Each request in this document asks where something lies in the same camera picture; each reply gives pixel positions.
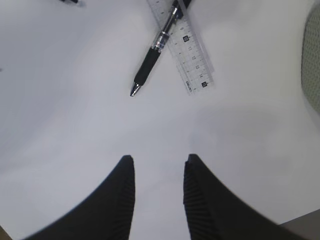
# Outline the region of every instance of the white table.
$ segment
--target white table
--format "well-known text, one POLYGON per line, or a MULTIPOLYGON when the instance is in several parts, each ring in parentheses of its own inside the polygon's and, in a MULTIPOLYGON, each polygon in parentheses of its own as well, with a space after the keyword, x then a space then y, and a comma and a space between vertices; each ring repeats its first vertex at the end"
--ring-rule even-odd
POLYGON ((197 153, 277 223, 320 208, 320 117, 301 91, 314 0, 195 0, 215 87, 190 97, 169 51, 132 98, 155 34, 145 0, 0 0, 0 225, 20 239, 135 159, 131 240, 188 239, 197 153))

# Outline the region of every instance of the gray fabric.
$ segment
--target gray fabric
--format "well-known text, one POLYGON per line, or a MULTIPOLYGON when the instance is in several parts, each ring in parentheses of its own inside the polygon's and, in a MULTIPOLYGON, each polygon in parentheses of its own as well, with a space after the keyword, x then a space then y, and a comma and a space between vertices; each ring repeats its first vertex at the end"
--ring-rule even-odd
POLYGON ((305 26, 301 77, 306 98, 320 113, 320 5, 314 8, 305 26))

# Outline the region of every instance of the clear plastic ruler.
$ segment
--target clear plastic ruler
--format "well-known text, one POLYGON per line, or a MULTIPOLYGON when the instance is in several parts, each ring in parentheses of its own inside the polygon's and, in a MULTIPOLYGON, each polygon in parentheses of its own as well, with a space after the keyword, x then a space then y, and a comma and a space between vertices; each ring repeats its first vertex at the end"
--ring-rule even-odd
MULTIPOLYGON (((161 29, 168 19, 173 0, 147 0, 156 22, 161 29)), ((214 84, 213 67, 203 47, 199 35, 196 35, 186 7, 179 0, 183 12, 182 19, 176 22, 168 40, 169 50, 176 62, 187 92, 197 94, 214 84)))

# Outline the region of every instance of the pen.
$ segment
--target pen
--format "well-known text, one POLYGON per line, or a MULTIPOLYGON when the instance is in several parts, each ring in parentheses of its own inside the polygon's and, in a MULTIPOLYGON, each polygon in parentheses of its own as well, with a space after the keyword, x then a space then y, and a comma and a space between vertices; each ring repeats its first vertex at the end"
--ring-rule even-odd
MULTIPOLYGON (((185 7, 187 8, 191 2, 191 0, 183 0, 185 7)), ((160 31, 157 35, 156 39, 154 40, 153 44, 151 45, 148 53, 146 54, 144 61, 135 75, 133 86, 130 92, 130 96, 133 97, 136 93, 141 89, 141 87, 145 84, 152 68, 156 64, 162 49, 164 49, 169 37, 170 37, 170 30, 172 26, 177 22, 178 19, 183 17, 183 12, 181 7, 179 6, 178 0, 174 0, 170 15, 160 31)))
POLYGON ((79 2, 79 0, 70 0, 71 2, 77 4, 79 2))

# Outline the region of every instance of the black object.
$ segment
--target black object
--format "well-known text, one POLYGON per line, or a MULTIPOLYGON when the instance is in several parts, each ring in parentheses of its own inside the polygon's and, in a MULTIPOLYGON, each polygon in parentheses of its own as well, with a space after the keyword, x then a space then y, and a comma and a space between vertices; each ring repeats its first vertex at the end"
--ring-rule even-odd
POLYGON ((78 2, 79 2, 79 0, 67 0, 67 1, 71 1, 71 2, 73 2, 73 3, 75 3, 75 4, 77 4, 78 2))
POLYGON ((134 161, 127 155, 86 200, 25 240, 127 240, 135 192, 134 161))
POLYGON ((192 240, 304 240, 257 213, 189 155, 183 203, 192 240))
MULTIPOLYGON (((183 3, 184 3, 184 5, 185 5, 185 8, 187 9, 187 8, 189 7, 190 3, 191 3, 191 0, 183 0, 183 3)), ((184 16, 184 14, 183 14, 183 11, 182 11, 182 9, 181 9, 181 7, 180 7, 180 5, 179 5, 178 0, 174 0, 172 6, 178 7, 178 17, 177 17, 177 18, 178 18, 178 19, 182 19, 182 17, 184 16)))
MULTIPOLYGON (((183 1, 186 8, 190 5, 190 2, 191 0, 183 1)), ((170 14, 168 16, 168 19, 165 22, 165 25, 163 26, 160 33, 158 34, 153 44, 151 45, 151 48, 149 49, 147 55, 145 56, 144 61, 134 78, 130 96, 133 97, 134 95, 136 95, 136 93, 141 89, 141 87, 147 81, 147 78, 152 68, 156 64, 161 54, 161 51, 164 49, 166 43, 170 38, 170 32, 171 32, 172 26, 177 22, 178 19, 181 19, 182 17, 183 17, 183 11, 179 5, 179 2, 178 0, 174 0, 172 3, 172 7, 171 7, 170 14)))
POLYGON ((143 86, 145 84, 145 82, 146 82, 152 68, 156 64, 160 54, 161 53, 156 49, 153 49, 153 48, 149 49, 139 71, 137 72, 137 74, 134 78, 134 82, 136 84, 139 84, 141 86, 143 86))

